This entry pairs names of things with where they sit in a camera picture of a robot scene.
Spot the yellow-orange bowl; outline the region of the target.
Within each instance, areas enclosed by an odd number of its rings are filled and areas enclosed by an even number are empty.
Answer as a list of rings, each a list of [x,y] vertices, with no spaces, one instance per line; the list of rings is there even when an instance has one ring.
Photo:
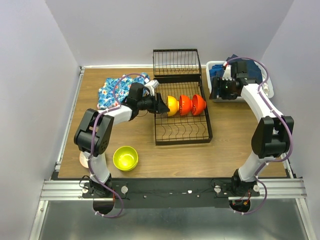
[[[167,96],[167,106],[169,108],[168,117],[174,116],[180,109],[179,101],[170,95]]]

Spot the orange-red bowl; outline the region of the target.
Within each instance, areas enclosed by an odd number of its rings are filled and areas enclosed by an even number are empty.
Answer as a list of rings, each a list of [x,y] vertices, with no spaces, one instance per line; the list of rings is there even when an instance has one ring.
[[[207,107],[206,101],[199,94],[195,94],[192,97],[191,101],[192,101],[191,113],[192,113],[193,116],[200,115],[205,110],[205,108]]]
[[[193,107],[191,99],[186,95],[179,97],[179,113],[181,116],[187,115]]]

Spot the black wire dish rack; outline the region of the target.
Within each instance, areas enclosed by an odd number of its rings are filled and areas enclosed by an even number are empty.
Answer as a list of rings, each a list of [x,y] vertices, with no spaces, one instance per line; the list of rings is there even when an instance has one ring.
[[[155,144],[209,143],[213,134],[198,50],[155,49],[152,59],[156,90],[169,107],[154,117]]]

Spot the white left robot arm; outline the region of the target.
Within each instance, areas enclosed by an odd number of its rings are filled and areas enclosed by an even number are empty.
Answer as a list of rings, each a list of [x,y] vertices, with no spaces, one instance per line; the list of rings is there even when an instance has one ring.
[[[113,126],[129,122],[138,116],[140,111],[153,114],[169,112],[161,94],[156,92],[159,82],[151,80],[143,85],[131,84],[128,95],[119,105],[97,111],[87,109],[74,135],[74,144],[84,155],[90,172],[90,179],[96,182],[93,191],[101,198],[110,192],[120,198],[107,182],[111,177],[107,167],[105,151],[109,145]]]

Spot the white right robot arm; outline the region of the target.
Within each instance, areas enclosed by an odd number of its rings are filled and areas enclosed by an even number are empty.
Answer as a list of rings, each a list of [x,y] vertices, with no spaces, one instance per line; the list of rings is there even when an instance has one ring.
[[[258,122],[251,138],[251,153],[231,177],[235,196],[259,190],[259,175],[270,163],[281,163],[293,151],[294,119],[270,101],[274,96],[267,68],[249,57],[233,55],[225,61],[208,61],[206,77],[214,101],[244,100]]]

